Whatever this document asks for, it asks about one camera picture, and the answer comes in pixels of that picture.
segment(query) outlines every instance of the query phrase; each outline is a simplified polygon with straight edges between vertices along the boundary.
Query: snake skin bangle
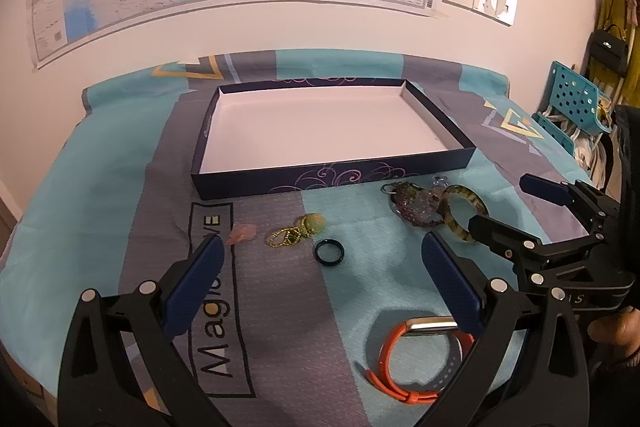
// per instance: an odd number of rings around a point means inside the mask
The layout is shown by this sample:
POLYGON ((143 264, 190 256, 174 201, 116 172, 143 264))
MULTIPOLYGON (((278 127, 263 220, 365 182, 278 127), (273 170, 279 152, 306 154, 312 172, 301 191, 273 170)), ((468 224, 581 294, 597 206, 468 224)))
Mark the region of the snake skin bangle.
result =
POLYGON ((438 206, 438 213, 442 216, 442 219, 444 219, 445 225, 447 225, 451 230, 451 232, 456 234, 460 239, 462 239, 463 241, 468 241, 472 243, 475 240, 473 237, 471 237, 471 234, 469 233, 469 231, 465 230, 462 227, 462 225, 460 225, 460 223, 457 222, 456 219, 451 214, 449 197, 452 194, 459 194, 460 196, 465 198, 465 200, 467 200, 469 203, 471 203, 474 206, 474 208, 476 209, 476 212, 478 212, 480 216, 488 217, 489 211, 487 210, 484 202, 480 199, 480 196, 478 196, 470 188, 463 187, 462 185, 449 185, 449 187, 445 188, 444 192, 440 196, 440 205, 438 206))

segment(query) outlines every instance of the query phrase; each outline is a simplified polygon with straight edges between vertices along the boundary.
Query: white wall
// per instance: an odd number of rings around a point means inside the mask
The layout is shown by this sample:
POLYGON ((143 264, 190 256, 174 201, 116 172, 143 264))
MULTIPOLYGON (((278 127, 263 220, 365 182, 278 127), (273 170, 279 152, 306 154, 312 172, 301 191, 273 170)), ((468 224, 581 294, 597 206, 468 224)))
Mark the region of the white wall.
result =
POLYGON ((482 66, 511 79, 527 111, 549 65, 582 64, 597 0, 518 0, 513 28, 453 6, 436 20, 313 4, 222 7, 124 30, 34 71, 27 0, 0 0, 0 180, 24 209, 82 118, 84 87, 162 62, 278 48, 352 48, 482 66))

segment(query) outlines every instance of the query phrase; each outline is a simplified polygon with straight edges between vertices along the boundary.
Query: person's hand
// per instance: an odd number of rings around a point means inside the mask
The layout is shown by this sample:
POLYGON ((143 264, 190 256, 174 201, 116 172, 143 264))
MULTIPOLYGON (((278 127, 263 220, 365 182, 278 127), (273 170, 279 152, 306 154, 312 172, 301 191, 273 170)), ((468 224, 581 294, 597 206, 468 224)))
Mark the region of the person's hand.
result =
POLYGON ((589 324, 587 333, 594 342, 611 346, 611 362, 625 360, 640 348, 640 311, 627 307, 601 317, 589 324))

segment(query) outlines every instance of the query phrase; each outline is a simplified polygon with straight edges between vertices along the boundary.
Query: blue bedsheet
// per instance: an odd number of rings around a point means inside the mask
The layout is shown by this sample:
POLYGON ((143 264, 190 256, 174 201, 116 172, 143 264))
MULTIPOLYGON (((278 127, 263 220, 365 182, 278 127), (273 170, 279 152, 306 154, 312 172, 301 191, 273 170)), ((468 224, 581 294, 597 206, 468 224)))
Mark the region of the blue bedsheet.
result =
MULTIPOLYGON (((158 279, 206 233, 202 216, 220 216, 221 233, 234 221, 255 223, 262 237, 305 212, 320 212, 328 220, 322 235, 345 245, 339 268, 319 267, 310 242, 286 251, 270 249, 261 239, 237 245, 230 252, 233 266, 225 264, 221 275, 220 299, 229 311, 222 336, 209 334, 211 314, 204 307, 189 333, 176 339, 178 352, 233 425, 413 425, 427 406, 383 396, 363 373, 375 366, 393 325, 447 314, 420 261, 424 231, 391 213, 382 183, 333 186, 328 179, 319 190, 201 202, 189 173, 215 87, 287 78, 407 78, 478 146, 468 168, 445 173, 450 182, 475 190, 492 217, 545 242, 584 232, 565 209, 524 194, 517 186, 520 176, 532 172, 573 182, 588 180, 585 172, 536 123, 530 125, 542 137, 500 126, 509 110, 525 115, 506 96, 507 79, 491 71, 338 50, 215 55, 201 63, 150 68, 85 91, 86 117, 0 260, 0 340, 56 395, 66 331, 82 290, 113 295, 158 279), (219 372, 232 378, 205 369, 207 357, 220 349, 216 341, 226 346, 227 362, 219 372)), ((416 182, 428 185, 428 176, 416 182)), ((482 245, 458 241, 448 230, 443 234, 488 277, 515 284, 507 261, 482 245)), ((520 341, 515 335, 500 380, 508 378, 520 341)), ((128 344, 145 382, 134 340, 128 344)), ((409 339, 400 344, 392 372, 405 383, 445 380, 450 356, 445 337, 409 339)))

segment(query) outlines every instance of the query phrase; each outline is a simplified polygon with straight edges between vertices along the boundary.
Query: green gemstone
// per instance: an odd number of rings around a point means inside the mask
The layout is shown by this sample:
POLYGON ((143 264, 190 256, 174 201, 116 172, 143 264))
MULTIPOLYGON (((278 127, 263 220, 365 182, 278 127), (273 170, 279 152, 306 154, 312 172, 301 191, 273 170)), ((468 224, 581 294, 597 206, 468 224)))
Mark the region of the green gemstone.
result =
POLYGON ((295 243, 298 240, 300 240, 300 232, 297 230, 289 230, 289 232, 287 232, 287 241, 295 243))

